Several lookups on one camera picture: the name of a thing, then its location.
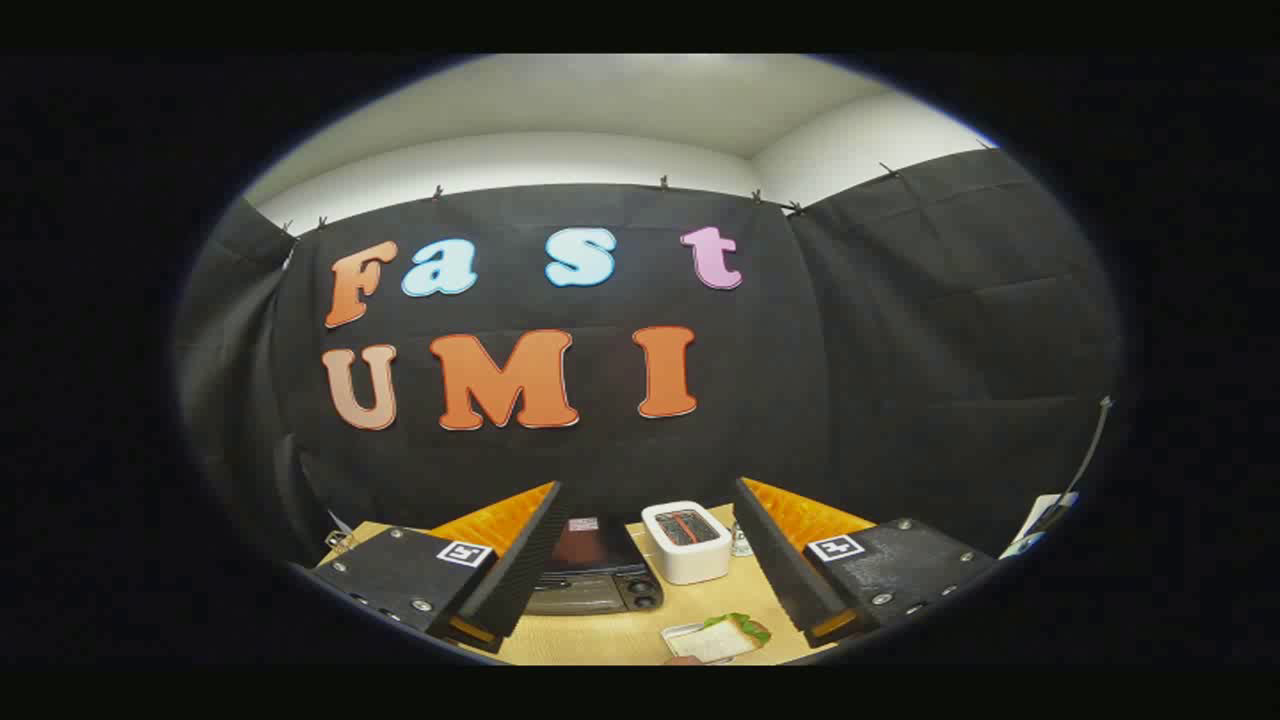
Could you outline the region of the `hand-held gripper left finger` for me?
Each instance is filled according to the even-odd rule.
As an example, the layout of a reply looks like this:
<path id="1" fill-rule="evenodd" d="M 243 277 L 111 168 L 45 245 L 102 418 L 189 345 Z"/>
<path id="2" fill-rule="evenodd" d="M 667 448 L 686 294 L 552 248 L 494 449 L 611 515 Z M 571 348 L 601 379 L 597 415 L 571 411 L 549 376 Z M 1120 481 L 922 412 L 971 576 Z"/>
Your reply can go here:
<path id="1" fill-rule="evenodd" d="M 571 502 L 553 480 L 438 527 L 384 527 L 308 578 L 434 641 L 495 653 L 554 553 Z"/>

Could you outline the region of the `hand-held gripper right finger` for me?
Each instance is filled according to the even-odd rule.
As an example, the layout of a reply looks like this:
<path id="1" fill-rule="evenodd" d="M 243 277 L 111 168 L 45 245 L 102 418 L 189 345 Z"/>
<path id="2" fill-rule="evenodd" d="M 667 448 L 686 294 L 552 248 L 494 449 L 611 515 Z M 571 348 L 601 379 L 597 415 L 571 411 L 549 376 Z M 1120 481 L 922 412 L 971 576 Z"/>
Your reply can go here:
<path id="1" fill-rule="evenodd" d="M 781 607 L 813 648 L 911 621 L 997 561 L 914 518 L 868 521 L 740 477 L 733 515 Z"/>

